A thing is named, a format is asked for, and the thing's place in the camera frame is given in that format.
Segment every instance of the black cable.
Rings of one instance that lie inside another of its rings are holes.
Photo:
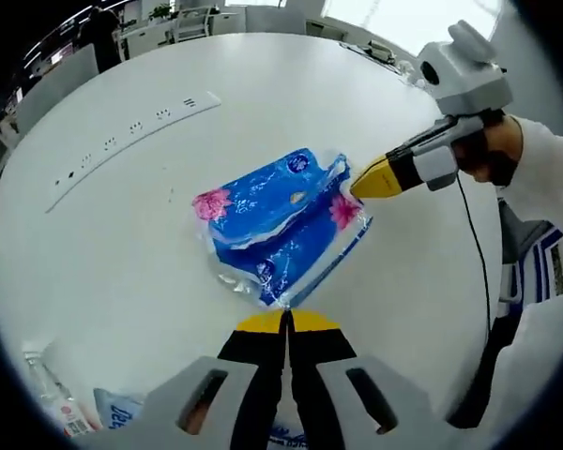
[[[467,213],[467,220],[469,221],[469,228],[471,228],[471,233],[473,238],[476,240],[476,247],[478,248],[479,259],[481,260],[481,270],[484,275],[484,289],[486,290],[486,339],[490,337],[490,330],[492,328],[490,321],[490,291],[488,289],[488,270],[486,269],[486,260],[484,259],[484,253],[481,251],[481,245],[479,244],[478,234],[473,226],[473,220],[471,219],[471,212],[469,211],[469,203],[467,203],[467,198],[465,197],[465,192],[463,191],[463,185],[461,184],[461,178],[457,173],[457,183],[459,184],[459,190],[463,196],[463,202],[465,205],[465,212]]]

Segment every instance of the person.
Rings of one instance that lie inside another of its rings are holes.
[[[114,42],[113,31],[119,26],[119,20],[110,10],[93,7],[89,21],[80,30],[77,44],[80,48],[94,44],[96,62],[100,73],[121,63],[121,56]]]
[[[500,194],[521,220],[547,220],[563,232],[563,137],[545,125],[514,116],[484,129],[488,149],[516,163]],[[467,148],[455,145],[457,160]],[[481,164],[467,171],[476,181],[492,178]],[[499,353],[490,401],[479,428],[499,439],[517,425],[563,364],[563,294],[526,307],[512,343]]]

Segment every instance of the white table surface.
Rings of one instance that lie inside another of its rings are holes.
[[[51,180],[89,137],[196,92],[222,100],[138,142],[45,214]],[[19,368],[54,339],[66,383],[147,392],[216,355],[258,312],[207,270],[191,199],[302,146],[365,165],[430,126],[434,101],[313,37],[209,37],[134,58],[88,82],[20,143],[0,183],[0,332]],[[493,316],[501,244],[495,190],[462,175],[488,264]],[[362,242],[307,299],[425,389],[445,413],[485,339],[481,265],[458,187],[366,202]]]

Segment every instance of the hand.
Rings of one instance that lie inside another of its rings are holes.
[[[484,135],[490,152],[502,152],[515,163],[519,162],[524,150],[524,138],[517,120],[510,115],[506,115],[501,124],[485,128]],[[466,158],[466,147],[458,143],[455,143],[453,147],[457,159]],[[487,164],[482,164],[465,172],[473,176],[479,183],[490,181],[490,168]]]

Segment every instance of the blue tissue package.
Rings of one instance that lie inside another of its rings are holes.
[[[131,397],[112,394],[106,389],[94,389],[94,400],[100,422],[106,428],[121,428],[140,414],[143,404]]]
[[[327,159],[322,167],[302,148],[194,199],[235,291],[267,307],[298,306],[368,230],[371,218],[348,192],[346,156]]]

